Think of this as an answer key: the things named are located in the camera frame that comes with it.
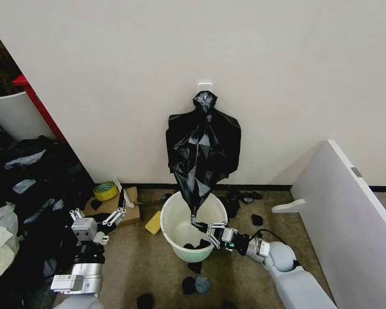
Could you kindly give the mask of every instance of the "cable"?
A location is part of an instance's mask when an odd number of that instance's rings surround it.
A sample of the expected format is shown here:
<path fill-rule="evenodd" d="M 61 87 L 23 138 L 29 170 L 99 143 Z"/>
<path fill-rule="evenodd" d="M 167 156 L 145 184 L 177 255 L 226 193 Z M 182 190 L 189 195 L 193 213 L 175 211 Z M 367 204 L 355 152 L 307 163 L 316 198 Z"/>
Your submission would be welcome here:
<path fill-rule="evenodd" d="M 281 239 L 280 237 L 278 237 L 278 235 L 276 235 L 275 233 L 273 233 L 271 230 L 268 230 L 268 229 L 260 229 L 260 230 L 257 230 L 255 234 L 253 234 L 253 236 L 249 239 L 252 240 L 254 237 L 256 237 L 256 235 L 259 233 L 259 232 L 269 232 L 270 234 L 272 234 L 273 236 L 275 236 L 279 241 L 283 242 L 283 244 L 286 244 L 283 239 Z"/>

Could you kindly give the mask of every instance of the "yellow sponge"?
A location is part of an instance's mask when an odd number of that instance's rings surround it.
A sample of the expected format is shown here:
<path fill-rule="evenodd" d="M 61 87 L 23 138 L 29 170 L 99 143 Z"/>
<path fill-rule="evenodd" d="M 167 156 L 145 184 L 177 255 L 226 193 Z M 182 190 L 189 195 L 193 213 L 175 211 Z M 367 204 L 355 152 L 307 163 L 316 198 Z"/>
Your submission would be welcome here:
<path fill-rule="evenodd" d="M 160 230 L 160 213 L 161 211 L 158 211 L 153 218 L 150 219 L 149 222 L 144 226 L 146 230 L 148 230 L 153 235 L 156 235 L 158 231 Z"/>

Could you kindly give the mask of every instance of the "black bag pile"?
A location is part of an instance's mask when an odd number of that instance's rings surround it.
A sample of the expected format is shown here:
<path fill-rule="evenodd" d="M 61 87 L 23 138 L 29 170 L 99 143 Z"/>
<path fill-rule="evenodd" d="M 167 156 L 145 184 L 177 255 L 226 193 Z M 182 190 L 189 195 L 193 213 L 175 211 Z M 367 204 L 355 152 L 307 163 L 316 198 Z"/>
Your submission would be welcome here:
<path fill-rule="evenodd" d="M 67 144 L 44 136 L 22 140 L 3 151 L 0 168 L 0 207 L 15 205 L 18 235 L 24 240 L 13 265 L 0 277 L 0 286 L 29 290 L 42 283 L 45 261 L 58 268 L 71 264 L 75 237 L 69 211 L 83 208 L 94 183 Z"/>

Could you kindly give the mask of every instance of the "red post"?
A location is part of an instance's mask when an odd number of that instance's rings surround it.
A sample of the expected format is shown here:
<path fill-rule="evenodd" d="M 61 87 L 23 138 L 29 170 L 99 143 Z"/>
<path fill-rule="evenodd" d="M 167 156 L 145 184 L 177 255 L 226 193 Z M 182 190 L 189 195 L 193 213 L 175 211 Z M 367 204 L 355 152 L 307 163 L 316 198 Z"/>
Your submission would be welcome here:
<path fill-rule="evenodd" d="M 63 133 L 61 133 L 59 127 L 54 122 L 52 117 L 50 116 L 47 109 L 44 107 L 43 103 L 39 100 L 39 98 L 36 95 L 36 92 L 34 92 L 33 88 L 30 86 L 29 82 L 26 80 L 26 77 L 24 75 L 18 76 L 15 80 L 13 80 L 14 86 L 21 86 L 29 96 L 30 100 L 32 100 L 34 106 L 39 111 L 40 115 L 43 117 L 44 121 L 47 123 L 49 128 L 51 129 L 51 132 L 53 132 L 54 136 L 56 136 L 57 140 L 59 142 L 65 142 L 66 138 L 64 137 Z"/>

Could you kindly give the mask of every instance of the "white cylinder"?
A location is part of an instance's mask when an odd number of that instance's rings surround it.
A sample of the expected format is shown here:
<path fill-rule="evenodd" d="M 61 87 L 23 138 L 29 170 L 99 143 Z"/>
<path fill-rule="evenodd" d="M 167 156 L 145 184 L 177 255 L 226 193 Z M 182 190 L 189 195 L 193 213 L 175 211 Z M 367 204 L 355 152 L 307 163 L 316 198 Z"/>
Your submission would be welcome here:
<path fill-rule="evenodd" d="M 200 206 L 197 222 L 223 222 L 228 221 L 225 207 L 212 193 Z M 213 245 L 199 250 L 183 248 L 187 243 L 193 246 L 200 244 L 200 239 L 209 241 L 205 233 L 200 232 L 190 224 L 190 209 L 180 192 L 173 194 L 163 206 L 160 215 L 160 227 L 166 240 L 172 245 L 174 253 L 189 263 L 204 260 L 213 250 Z"/>

